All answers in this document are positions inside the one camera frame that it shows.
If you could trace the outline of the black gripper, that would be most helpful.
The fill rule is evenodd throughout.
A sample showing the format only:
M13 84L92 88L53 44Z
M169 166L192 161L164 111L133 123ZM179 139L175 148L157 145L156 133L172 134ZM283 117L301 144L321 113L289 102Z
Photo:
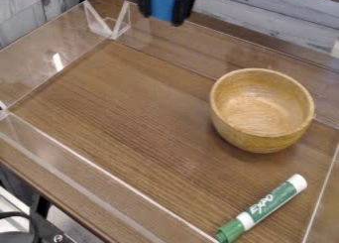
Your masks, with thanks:
M136 0L139 11L144 17L151 16L151 0ZM173 26L180 26L185 19L191 15L195 0L175 0L172 8L172 20Z

